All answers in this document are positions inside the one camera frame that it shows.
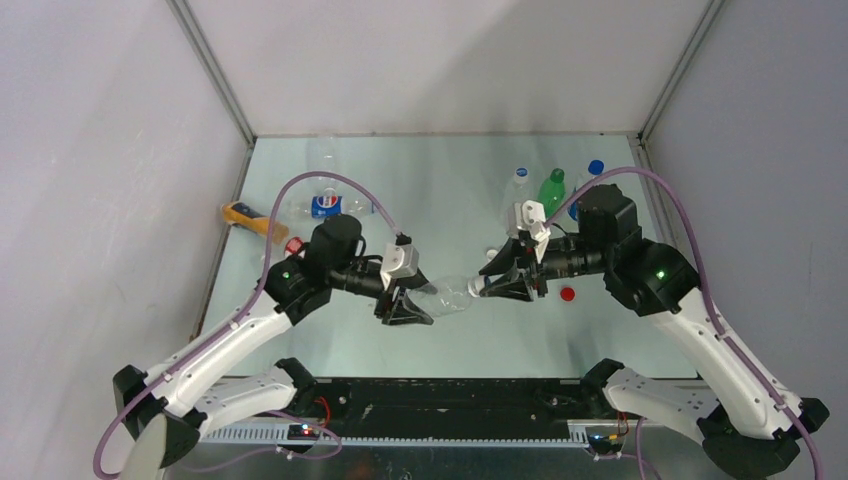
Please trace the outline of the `white blue labelled bottle cap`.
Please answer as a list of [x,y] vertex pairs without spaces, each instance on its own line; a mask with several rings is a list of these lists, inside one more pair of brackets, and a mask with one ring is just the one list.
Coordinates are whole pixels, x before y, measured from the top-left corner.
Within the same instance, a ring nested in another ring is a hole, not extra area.
[[487,276],[478,275],[470,278],[467,282],[468,293],[475,298],[481,296],[481,292],[490,283]]

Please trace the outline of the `small clear plastic bottle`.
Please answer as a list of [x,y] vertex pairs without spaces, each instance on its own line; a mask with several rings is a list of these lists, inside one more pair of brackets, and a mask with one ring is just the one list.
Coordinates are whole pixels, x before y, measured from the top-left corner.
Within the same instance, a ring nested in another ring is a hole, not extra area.
[[431,317],[443,317],[470,308],[474,296],[469,289],[469,277],[448,276],[412,290],[408,297]]

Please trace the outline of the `clear ribbed plastic bottle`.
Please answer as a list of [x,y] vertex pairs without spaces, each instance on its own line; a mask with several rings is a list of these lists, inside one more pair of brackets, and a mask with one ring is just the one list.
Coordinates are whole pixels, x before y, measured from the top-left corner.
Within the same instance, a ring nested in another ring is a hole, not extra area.
[[501,199],[501,204],[498,209],[499,220],[501,226],[504,229],[509,227],[509,215],[510,212],[513,210],[513,206],[516,203],[523,203],[524,201],[531,199],[534,196],[530,171],[528,181],[524,184],[518,184],[513,181],[514,172],[505,186],[504,193]]

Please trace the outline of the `green plastic bottle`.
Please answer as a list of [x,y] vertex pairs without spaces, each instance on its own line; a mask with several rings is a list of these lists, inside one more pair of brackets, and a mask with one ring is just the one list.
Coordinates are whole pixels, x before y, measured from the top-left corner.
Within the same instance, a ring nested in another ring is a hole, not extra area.
[[536,196],[536,200],[543,206],[547,218],[550,218],[561,207],[566,196],[565,182],[553,183],[548,179],[549,175],[541,183]]

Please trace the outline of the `green bottle cap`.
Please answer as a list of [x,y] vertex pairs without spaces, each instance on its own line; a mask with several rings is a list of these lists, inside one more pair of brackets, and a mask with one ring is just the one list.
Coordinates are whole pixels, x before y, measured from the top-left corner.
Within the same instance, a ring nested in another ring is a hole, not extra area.
[[553,183],[563,183],[565,172],[560,168],[555,168],[551,171],[548,179]]

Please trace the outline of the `clear crushed plastic bottle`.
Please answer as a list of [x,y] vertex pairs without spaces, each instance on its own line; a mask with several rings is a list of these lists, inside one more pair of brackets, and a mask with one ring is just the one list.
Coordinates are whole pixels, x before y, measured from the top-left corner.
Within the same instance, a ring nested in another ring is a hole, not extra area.
[[[585,167],[584,167],[584,168],[580,171],[580,173],[578,174],[578,177],[577,177],[577,180],[576,180],[576,182],[575,182],[574,188],[572,189],[572,192],[573,192],[573,193],[577,192],[577,191],[578,191],[580,188],[582,188],[582,187],[583,187],[586,183],[588,183],[589,181],[591,181],[592,179],[594,179],[595,177],[597,177],[597,176],[592,176],[592,175],[590,175],[590,174],[587,172],[587,166],[588,166],[588,164],[587,164],[587,165],[586,165],[586,166],[585,166]],[[577,220],[578,220],[578,202],[577,202],[577,201],[574,201],[574,202],[571,204],[571,206],[569,207],[568,214],[569,214],[569,216],[570,216],[570,218],[571,218],[572,220],[574,220],[574,221],[577,221]]]

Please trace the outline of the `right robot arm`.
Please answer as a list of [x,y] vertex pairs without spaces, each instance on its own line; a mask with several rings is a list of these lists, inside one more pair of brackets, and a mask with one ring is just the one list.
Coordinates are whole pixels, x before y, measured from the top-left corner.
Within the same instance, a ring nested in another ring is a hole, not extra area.
[[646,239],[635,203],[614,185],[578,199],[578,229],[552,238],[542,206],[518,204],[508,238],[481,269],[483,297],[530,302],[554,279],[601,275],[606,291],[670,338],[706,383],[689,391],[605,359],[580,381],[585,411],[652,420],[699,444],[736,479],[785,471],[799,441],[828,419],[827,407],[771,375],[706,298],[706,283],[674,247]]

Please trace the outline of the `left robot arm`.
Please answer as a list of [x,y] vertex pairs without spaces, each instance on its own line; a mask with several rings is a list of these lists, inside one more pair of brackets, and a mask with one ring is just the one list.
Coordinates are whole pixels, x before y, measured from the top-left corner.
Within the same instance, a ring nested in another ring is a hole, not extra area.
[[[360,221],[335,215],[317,225],[308,242],[271,265],[246,304],[162,362],[141,370],[127,365],[112,379],[119,421],[142,454],[122,477],[153,479],[184,458],[207,434],[260,413],[304,416],[316,403],[316,381],[295,358],[267,372],[218,385],[250,353],[327,305],[334,291],[368,297],[386,325],[433,320],[410,294],[434,294],[418,267],[410,237],[399,234],[384,254],[367,255]],[[149,454],[142,453],[151,448]]]

